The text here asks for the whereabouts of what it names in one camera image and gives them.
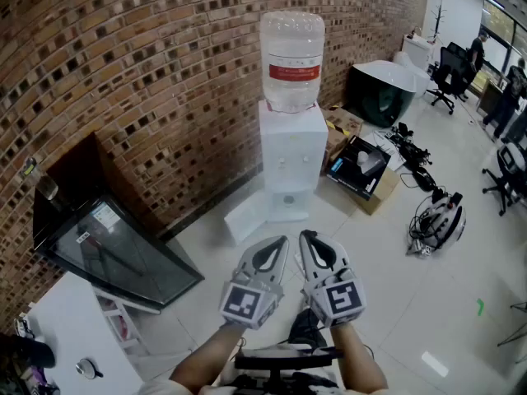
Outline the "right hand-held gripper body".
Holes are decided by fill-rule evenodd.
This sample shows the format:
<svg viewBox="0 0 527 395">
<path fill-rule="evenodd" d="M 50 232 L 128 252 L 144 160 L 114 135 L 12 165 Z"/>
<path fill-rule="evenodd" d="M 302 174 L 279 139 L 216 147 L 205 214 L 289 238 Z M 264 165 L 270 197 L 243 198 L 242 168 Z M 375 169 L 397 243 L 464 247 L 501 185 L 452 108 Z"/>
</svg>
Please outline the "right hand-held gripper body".
<svg viewBox="0 0 527 395">
<path fill-rule="evenodd" d="M 306 281 L 303 292 L 308 306 L 325 328 L 349 323 L 366 309 L 361 279 L 350 267 L 325 279 Z"/>
</svg>

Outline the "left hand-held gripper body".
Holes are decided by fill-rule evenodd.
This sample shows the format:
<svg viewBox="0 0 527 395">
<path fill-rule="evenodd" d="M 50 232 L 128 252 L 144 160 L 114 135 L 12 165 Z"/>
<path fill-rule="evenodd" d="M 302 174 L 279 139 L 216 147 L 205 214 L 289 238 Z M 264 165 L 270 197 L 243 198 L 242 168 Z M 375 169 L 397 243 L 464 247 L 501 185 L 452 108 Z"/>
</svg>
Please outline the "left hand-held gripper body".
<svg viewBox="0 0 527 395">
<path fill-rule="evenodd" d="M 228 323 L 258 330 L 275 312 L 282 297 L 281 283 L 250 278 L 235 270 L 223 286 L 219 312 Z"/>
</svg>

